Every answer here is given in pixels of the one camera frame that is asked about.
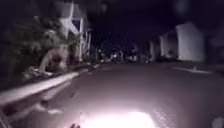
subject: wall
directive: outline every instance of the wall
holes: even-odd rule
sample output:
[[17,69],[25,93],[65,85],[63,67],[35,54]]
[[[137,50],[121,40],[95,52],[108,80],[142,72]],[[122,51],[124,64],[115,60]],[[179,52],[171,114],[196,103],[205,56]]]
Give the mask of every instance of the wall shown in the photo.
[[202,32],[190,22],[178,25],[176,30],[179,60],[203,62],[205,60],[205,44]]
[[169,33],[160,37],[161,56],[168,55],[172,51],[174,56],[178,54],[177,41],[169,36]]

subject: curb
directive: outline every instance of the curb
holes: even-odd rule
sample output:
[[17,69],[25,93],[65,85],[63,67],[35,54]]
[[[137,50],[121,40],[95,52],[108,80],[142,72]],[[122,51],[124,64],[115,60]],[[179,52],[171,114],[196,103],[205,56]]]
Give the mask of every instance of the curb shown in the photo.
[[83,69],[80,72],[71,72],[64,75],[60,75],[48,80],[43,80],[37,83],[27,84],[20,88],[14,88],[0,93],[0,106],[4,106],[29,96],[41,93],[51,88],[59,87],[62,83],[72,80],[74,77],[88,72],[89,69]]

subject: vegetation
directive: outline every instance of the vegetation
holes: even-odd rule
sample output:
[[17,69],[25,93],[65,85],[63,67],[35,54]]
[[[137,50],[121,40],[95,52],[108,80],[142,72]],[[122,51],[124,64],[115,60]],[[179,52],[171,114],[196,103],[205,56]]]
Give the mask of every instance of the vegetation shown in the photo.
[[58,13],[53,1],[25,1],[22,15],[4,33],[1,56],[2,75],[21,74],[29,66],[38,66],[52,48],[65,44],[60,35]]

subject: road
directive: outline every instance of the road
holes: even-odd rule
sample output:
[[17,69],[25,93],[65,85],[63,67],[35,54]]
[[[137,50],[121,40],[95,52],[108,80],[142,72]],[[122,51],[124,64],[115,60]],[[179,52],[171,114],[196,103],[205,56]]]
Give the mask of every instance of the road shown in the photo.
[[104,64],[75,78],[49,101],[50,108],[63,113],[32,111],[13,126],[63,128],[96,115],[140,111],[164,128],[211,128],[211,120],[224,115],[223,85],[217,74],[154,64]]

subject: road marking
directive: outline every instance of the road marking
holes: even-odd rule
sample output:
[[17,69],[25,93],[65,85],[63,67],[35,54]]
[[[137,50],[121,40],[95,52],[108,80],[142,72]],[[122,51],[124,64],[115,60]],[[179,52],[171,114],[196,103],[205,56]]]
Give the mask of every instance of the road marking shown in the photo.
[[196,73],[196,74],[206,74],[206,75],[212,74],[212,72],[210,71],[203,71],[203,70],[197,70],[197,69],[188,69],[188,68],[181,68],[181,67],[173,67],[172,69],[187,71],[187,72]]

